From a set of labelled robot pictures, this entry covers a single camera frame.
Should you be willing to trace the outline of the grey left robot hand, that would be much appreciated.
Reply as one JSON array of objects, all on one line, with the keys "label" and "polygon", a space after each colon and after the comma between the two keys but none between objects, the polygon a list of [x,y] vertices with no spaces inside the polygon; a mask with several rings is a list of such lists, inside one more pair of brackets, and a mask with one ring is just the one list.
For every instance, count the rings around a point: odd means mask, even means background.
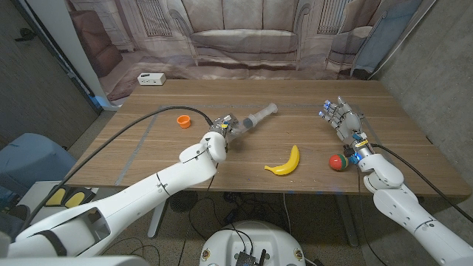
[{"label": "grey left robot hand", "polygon": [[221,134],[227,143],[243,136],[246,131],[252,129],[256,124],[249,118],[238,121],[232,113],[217,118],[211,125],[209,131]]}]

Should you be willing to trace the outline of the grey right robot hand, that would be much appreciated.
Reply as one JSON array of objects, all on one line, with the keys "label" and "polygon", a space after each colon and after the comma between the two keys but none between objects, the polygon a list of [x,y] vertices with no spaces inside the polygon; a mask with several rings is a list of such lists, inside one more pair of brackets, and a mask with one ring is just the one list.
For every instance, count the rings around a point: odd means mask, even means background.
[{"label": "grey right robot hand", "polygon": [[319,116],[336,130],[342,143],[355,150],[367,147],[367,135],[362,129],[360,117],[341,96],[338,96],[337,103],[326,100]]}]

